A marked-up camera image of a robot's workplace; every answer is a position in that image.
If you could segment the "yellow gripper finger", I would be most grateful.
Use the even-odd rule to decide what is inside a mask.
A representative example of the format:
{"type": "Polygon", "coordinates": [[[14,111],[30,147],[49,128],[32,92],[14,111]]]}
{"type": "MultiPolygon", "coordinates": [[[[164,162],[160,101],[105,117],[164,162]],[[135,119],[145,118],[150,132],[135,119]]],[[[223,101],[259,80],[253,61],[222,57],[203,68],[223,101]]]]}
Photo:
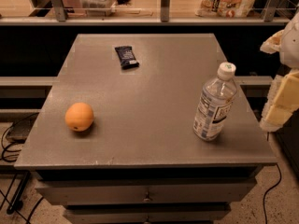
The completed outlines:
{"type": "Polygon", "coordinates": [[[262,112],[260,127],[266,132],[275,132],[282,128],[291,116],[292,112],[288,110],[274,105],[266,105],[262,112]]]}
{"type": "Polygon", "coordinates": [[[290,72],[282,79],[274,105],[286,110],[299,108],[299,71],[290,72]]]}

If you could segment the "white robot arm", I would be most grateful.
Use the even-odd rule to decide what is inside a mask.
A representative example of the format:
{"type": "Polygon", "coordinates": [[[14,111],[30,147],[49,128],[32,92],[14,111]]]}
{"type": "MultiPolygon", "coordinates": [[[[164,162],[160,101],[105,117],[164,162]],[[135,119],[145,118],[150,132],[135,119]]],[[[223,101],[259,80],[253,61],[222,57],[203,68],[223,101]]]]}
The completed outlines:
{"type": "Polygon", "coordinates": [[[266,132],[275,132],[299,109],[299,14],[283,30],[264,41],[260,51],[278,52],[280,62],[290,68],[288,74],[276,75],[272,80],[263,107],[260,127],[266,132]]]}

